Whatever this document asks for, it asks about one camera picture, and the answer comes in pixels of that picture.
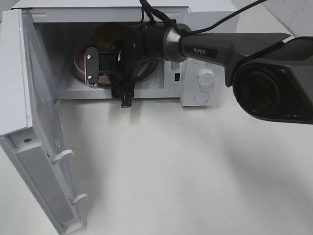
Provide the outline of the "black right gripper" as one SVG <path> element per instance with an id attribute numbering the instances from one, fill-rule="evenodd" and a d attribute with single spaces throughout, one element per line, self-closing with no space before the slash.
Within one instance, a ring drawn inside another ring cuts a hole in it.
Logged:
<path id="1" fill-rule="evenodd" d="M 96 86 L 99 73 L 111 76 L 112 97 L 119 98 L 121 108 L 130 108 L 134 98 L 134 82 L 137 79 L 137 51 L 122 48 L 115 51 L 86 49 L 84 56 L 85 84 Z"/>

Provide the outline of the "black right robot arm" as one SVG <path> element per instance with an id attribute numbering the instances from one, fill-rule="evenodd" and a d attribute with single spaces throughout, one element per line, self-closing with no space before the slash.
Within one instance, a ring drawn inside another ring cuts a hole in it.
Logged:
<path id="1" fill-rule="evenodd" d="M 185 24 L 139 23 L 127 27 L 113 52 L 89 47 L 85 83 L 110 81 L 122 107 L 130 107 L 137 74 L 148 59 L 188 58 L 219 65 L 243 110 L 274 122 L 313 122 L 313 38 L 286 33 L 193 33 Z"/>

